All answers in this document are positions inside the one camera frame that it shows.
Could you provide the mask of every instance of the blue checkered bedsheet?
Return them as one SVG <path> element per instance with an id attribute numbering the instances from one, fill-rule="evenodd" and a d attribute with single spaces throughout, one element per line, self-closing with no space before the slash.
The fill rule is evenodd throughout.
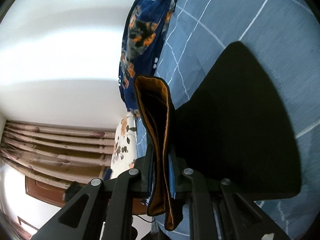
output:
<path id="1" fill-rule="evenodd" d="M 291 199 L 257 204 L 294 239 L 320 210 L 320 26 L 304 0 L 178 0 L 156 76 L 175 108 L 187 102 L 225 47 L 241 40 L 270 76 L 292 122 L 303 186 Z M 146 130 L 137 121 L 138 156 Z M 188 208 L 172 239 L 189 239 Z M 164 230 L 164 217 L 156 218 Z"/>

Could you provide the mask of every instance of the white floral fabric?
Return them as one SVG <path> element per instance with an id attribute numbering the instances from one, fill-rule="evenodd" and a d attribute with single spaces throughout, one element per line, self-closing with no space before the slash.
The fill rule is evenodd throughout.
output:
<path id="1" fill-rule="evenodd" d="M 115 136 L 115 144 L 111 159 L 112 174 L 110 179 L 117 178 L 122 172 L 133 168 L 137 159 L 136 118 L 127 113 L 121 120 Z"/>

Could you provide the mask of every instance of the black cable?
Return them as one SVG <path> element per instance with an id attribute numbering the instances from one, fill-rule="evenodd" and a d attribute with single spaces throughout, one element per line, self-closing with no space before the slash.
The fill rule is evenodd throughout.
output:
<path id="1" fill-rule="evenodd" d="M 137 216 L 138 218 L 141 218 L 143 221 L 148 222 L 148 223 L 152 223 L 155 221 L 154 219 L 152 221 L 145 220 L 143 217 L 141 217 L 139 215 L 135 215 L 135 216 Z"/>

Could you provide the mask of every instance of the pink curtain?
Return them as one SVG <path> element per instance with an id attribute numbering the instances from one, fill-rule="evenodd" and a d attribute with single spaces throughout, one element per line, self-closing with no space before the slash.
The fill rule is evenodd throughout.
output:
<path id="1" fill-rule="evenodd" d="M 115 132 L 59 129 L 7 122 L 0 154 L 24 175 L 68 188 L 103 178 L 110 168 Z"/>

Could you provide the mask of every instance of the black metal bracket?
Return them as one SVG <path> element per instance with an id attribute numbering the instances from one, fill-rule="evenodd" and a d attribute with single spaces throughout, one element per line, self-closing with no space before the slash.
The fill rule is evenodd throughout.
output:
<path id="1" fill-rule="evenodd" d="M 153 147 L 117 179 L 93 179 L 31 240 L 131 240 L 132 201 L 148 198 Z M 285 232 L 228 179 L 189 169 L 170 147 L 174 198 L 188 199 L 191 240 L 289 240 Z"/>

